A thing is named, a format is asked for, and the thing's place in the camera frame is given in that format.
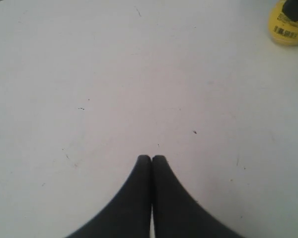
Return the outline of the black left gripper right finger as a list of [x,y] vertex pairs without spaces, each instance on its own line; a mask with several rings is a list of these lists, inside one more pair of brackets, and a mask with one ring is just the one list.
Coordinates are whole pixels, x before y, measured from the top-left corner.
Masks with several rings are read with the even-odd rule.
[[162,155],[151,162],[151,201],[156,238],[242,237],[194,200]]

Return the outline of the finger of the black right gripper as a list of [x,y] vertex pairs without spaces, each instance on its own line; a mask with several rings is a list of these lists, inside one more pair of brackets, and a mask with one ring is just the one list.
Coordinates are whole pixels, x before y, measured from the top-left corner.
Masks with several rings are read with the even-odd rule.
[[298,21],[298,0],[286,0],[282,7],[283,14],[291,21]]

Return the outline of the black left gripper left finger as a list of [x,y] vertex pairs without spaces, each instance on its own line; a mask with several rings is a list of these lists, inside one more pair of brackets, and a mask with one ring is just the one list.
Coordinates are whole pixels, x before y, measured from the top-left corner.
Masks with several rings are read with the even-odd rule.
[[149,238],[151,159],[138,156],[127,180],[111,201],[72,238]]

